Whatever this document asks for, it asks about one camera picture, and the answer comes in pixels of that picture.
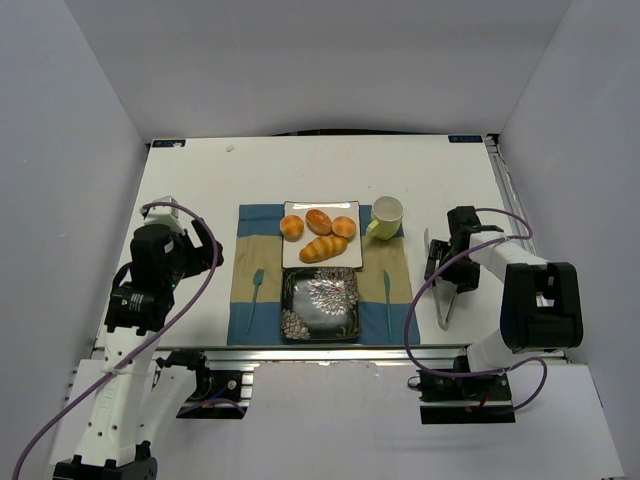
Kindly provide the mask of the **oval glazed bread roll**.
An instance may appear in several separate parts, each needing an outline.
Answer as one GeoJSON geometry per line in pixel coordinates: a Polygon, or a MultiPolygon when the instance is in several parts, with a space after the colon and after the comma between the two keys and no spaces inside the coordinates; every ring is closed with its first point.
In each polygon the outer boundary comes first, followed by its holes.
{"type": "Polygon", "coordinates": [[[332,233],[332,220],[321,210],[308,210],[305,220],[308,228],[316,235],[329,235],[332,233]]]}

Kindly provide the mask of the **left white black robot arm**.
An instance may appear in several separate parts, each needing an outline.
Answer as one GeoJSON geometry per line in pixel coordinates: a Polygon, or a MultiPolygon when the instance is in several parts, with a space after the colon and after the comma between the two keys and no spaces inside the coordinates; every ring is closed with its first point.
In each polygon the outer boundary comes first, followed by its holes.
{"type": "Polygon", "coordinates": [[[184,401],[203,377],[195,354],[172,356],[159,390],[144,393],[161,335],[171,322],[179,282],[213,274],[222,247],[200,218],[192,222],[200,246],[177,220],[148,221],[135,230],[130,261],[114,281],[105,318],[103,376],[90,418],[72,457],[54,467],[56,479],[154,479],[155,453],[184,401]]]}

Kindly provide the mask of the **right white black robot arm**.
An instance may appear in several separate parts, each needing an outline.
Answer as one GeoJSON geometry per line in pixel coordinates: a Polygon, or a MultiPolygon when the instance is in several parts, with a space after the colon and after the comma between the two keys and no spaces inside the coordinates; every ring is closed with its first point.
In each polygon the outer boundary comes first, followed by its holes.
{"type": "Polygon", "coordinates": [[[509,235],[484,224],[481,211],[458,206],[447,213],[450,238],[431,241],[425,270],[429,288],[453,288],[451,305],[479,287],[482,270],[502,283],[499,325],[458,355],[452,373],[458,378],[499,375],[533,353],[576,348],[584,336],[576,268],[525,250],[519,242],[532,237],[529,227],[509,235]]]}

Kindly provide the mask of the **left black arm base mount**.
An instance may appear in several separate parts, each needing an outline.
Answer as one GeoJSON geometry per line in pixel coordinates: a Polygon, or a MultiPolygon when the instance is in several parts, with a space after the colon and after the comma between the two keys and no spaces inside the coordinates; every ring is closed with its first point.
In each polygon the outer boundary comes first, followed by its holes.
{"type": "Polygon", "coordinates": [[[174,365],[186,365],[195,371],[196,388],[187,398],[178,419],[222,420],[244,418],[251,398],[253,373],[245,368],[211,366],[203,351],[176,350],[154,360],[152,387],[161,374],[174,365]]]}

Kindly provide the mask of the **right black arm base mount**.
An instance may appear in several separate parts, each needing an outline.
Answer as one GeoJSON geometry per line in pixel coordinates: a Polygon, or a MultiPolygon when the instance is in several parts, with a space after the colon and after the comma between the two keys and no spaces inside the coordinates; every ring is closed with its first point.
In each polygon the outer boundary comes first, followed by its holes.
{"type": "Polygon", "coordinates": [[[514,423],[515,410],[507,375],[472,372],[465,355],[444,370],[419,367],[407,387],[419,393],[423,425],[480,425],[514,423]]]}

